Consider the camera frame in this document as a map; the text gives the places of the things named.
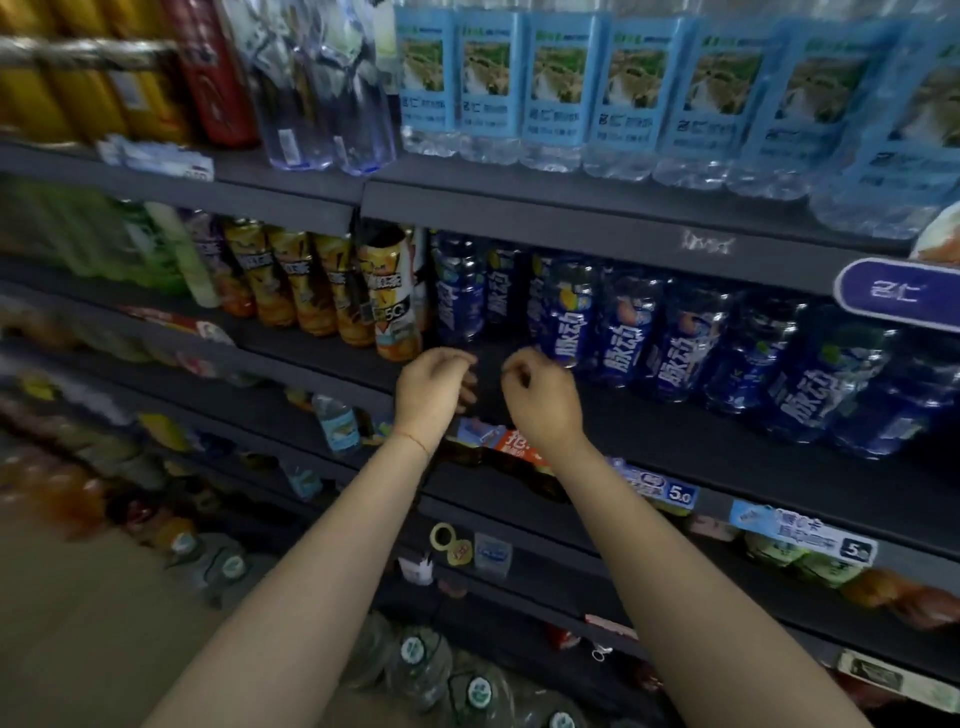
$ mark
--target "floor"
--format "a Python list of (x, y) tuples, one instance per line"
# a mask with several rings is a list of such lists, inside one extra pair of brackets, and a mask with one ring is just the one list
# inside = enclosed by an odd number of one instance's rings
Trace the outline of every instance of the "floor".
[[(112, 530), (64, 543), (0, 513), (0, 725), (133, 728), (223, 616), (180, 591), (157, 554)], [(322, 728), (435, 728), (393, 696), (339, 691)]]

